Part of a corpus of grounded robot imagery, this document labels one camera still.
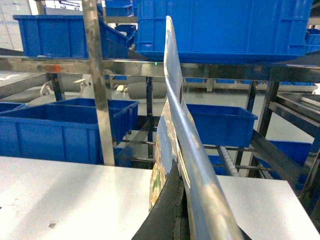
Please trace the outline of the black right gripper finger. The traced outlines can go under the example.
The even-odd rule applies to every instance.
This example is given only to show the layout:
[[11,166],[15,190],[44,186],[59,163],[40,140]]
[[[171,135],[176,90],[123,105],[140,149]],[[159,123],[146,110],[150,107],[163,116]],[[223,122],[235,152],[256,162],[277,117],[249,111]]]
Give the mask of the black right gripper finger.
[[185,187],[173,161],[167,180],[134,240],[183,240],[185,238]]

